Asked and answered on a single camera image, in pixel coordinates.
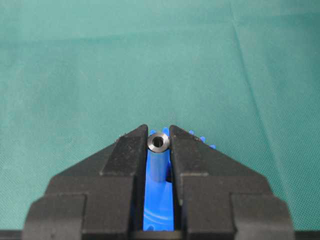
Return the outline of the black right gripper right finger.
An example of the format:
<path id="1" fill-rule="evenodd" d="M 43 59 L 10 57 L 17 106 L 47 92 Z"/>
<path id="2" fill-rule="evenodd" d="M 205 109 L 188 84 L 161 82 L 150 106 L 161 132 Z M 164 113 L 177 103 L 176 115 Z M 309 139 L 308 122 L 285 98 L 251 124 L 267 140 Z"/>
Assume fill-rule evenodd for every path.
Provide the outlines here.
<path id="1" fill-rule="evenodd" d="M 287 204 L 265 176 L 172 125 L 171 164 L 186 240 L 292 240 Z"/>

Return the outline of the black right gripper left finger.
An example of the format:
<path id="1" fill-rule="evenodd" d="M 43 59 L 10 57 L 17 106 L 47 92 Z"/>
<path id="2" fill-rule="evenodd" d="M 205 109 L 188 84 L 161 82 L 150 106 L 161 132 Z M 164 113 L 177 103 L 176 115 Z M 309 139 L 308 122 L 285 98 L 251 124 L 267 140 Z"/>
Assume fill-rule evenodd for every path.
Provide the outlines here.
<path id="1" fill-rule="evenodd" d="M 24 240 L 126 240 L 143 228 L 148 127 L 51 178 L 29 208 Z"/>

